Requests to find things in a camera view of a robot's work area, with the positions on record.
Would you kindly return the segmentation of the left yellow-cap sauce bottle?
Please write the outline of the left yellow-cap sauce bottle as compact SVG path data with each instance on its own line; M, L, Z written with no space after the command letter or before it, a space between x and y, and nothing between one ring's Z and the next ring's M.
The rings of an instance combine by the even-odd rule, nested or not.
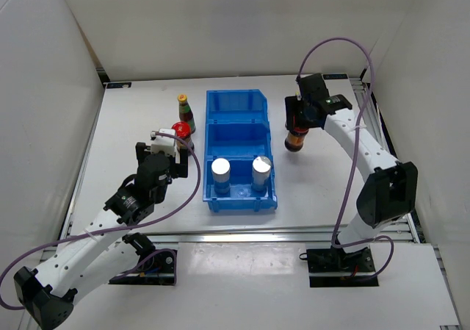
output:
M191 133L195 133L196 126L195 126L195 120L194 120L194 115L192 112L192 109L189 105L187 95L185 94L179 94L177 96L178 99L178 115L180 121L186 122L191 130Z

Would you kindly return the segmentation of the black corner label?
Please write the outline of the black corner label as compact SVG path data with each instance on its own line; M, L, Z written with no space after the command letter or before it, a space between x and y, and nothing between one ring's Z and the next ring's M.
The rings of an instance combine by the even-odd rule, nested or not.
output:
M106 84L106 89L123 89L130 88L131 82L110 82Z
M324 73L322 77L324 80L349 79L348 75L346 75L345 73Z

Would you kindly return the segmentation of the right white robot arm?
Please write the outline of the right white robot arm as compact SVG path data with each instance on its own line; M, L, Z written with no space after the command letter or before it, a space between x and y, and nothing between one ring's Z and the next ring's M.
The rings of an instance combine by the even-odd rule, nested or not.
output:
M320 73L297 77L300 93L285 99L286 128L302 134L320 128L344 149L359 171L364 186L356 200L356 216L334 238L330 263L340 271L356 262L357 251L367 247L391 222L412 212L416 203L417 167L400 162L357 122L352 104L340 93L330 94Z

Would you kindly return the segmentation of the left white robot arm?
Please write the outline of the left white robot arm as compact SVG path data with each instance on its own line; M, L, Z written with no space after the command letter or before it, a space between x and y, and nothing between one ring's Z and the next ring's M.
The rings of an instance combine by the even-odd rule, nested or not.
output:
M59 249L45 262L15 273L21 307L41 329L56 329L102 284L151 268L158 251L137 228L149 225L148 216L164 201L172 180L188 176L191 151L179 151L182 143L170 134L149 145L137 143L137 172L123 181L88 227L57 242Z

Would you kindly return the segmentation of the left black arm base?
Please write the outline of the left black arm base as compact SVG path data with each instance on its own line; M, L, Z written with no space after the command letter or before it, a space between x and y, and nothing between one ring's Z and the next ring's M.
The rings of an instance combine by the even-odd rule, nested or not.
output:
M113 285L175 286L176 249L157 249L156 254L126 276L116 276L109 281Z

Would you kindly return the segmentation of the aluminium rail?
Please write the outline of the aluminium rail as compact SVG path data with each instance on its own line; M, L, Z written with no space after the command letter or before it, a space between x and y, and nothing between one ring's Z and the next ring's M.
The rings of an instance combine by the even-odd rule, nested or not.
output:
M359 77L350 78L350 83L355 95L355 100L360 107L366 98L366 90L369 89L369 83L363 82ZM374 95L372 94L370 98L367 109L364 111L364 123L372 133L372 136L378 140L379 144L381 144L388 153L396 154ZM412 210L404 215L396 224L406 223L408 225L406 232L411 235L410 241L412 243L420 243L421 240L416 230L415 221L413 220L413 213L414 211Z
M403 220L386 227L382 232L394 241L394 253L389 266L425 268L438 262L436 248L417 243L411 224ZM176 233L147 233L155 248L177 249L179 243L303 243L306 248L330 248L331 230L326 227L287 229L248 229L239 231L205 231Z

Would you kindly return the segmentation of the red-lid chili jar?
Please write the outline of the red-lid chili jar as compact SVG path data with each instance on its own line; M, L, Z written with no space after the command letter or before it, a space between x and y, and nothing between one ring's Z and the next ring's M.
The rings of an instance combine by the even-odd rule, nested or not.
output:
M190 125L187 122L179 121L172 125L172 129L175 131L176 136L188 143L191 149L194 149L194 143L192 142L192 133Z
M298 152L303 148L304 140L308 134L309 129L302 129L294 127L290 129L286 139L284 140L284 145L288 151Z

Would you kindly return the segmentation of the right black corner label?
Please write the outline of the right black corner label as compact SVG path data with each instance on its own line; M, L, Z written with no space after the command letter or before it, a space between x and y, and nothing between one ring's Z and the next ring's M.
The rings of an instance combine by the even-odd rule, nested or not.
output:
M345 73L324 73L322 77L324 80L349 79L348 75L346 75Z

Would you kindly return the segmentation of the aluminium front rail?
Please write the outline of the aluminium front rail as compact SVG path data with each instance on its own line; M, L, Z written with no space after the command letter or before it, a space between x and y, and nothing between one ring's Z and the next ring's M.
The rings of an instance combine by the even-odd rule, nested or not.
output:
M411 224L403 220L386 227L382 232L394 241L394 253L389 266L425 268L438 262L436 248L417 243ZM331 230L326 227L287 229L248 229L239 231L205 231L176 233L147 233L155 248L177 249L179 243L303 243L306 248L330 248Z

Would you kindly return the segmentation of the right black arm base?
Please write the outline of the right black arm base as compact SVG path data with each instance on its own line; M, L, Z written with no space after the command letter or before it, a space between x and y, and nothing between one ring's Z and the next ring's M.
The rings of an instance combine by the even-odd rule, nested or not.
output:
M369 247L351 254L338 248L307 249L299 259L307 262L310 288L379 286Z

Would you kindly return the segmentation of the blue three-compartment plastic bin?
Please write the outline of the blue three-compartment plastic bin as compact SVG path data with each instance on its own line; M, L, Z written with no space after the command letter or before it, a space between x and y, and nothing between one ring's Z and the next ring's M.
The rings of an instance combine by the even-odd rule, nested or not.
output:
M258 89L206 92L203 201L212 212L264 212L278 207L275 169L262 192L253 189L253 161L273 160L267 98ZM221 194L212 163L228 160L228 192Z

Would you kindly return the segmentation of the silver-cap white shaker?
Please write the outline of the silver-cap white shaker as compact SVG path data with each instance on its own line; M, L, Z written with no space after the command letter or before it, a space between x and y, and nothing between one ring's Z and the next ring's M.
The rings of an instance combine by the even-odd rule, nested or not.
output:
M269 157L258 156L252 163L252 188L255 191L264 191L270 179L272 162Z
M227 194L230 190L230 162L222 157L215 159L211 164L211 173L214 191L217 194Z

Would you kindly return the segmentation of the left black corner label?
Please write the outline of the left black corner label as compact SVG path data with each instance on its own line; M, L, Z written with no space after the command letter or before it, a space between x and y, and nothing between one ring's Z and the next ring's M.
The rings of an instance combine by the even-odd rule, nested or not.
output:
M123 89L130 88L131 82L110 82L106 84L106 89Z

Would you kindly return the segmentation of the aluminium right rail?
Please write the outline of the aluminium right rail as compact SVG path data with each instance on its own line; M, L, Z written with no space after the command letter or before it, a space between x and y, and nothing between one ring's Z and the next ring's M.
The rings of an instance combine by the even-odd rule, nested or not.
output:
M363 82L359 77L350 78L350 83L355 95L355 100L360 107L366 98L366 90L369 89L369 83ZM378 140L379 144L381 144L388 153L396 154L374 95L372 94L370 98L367 109L364 111L364 123L372 133L372 136ZM411 235L410 241L412 243L420 243L421 240L416 230L415 221L413 220L413 213L414 211L412 210L404 215L396 224L406 223L408 225L406 232Z

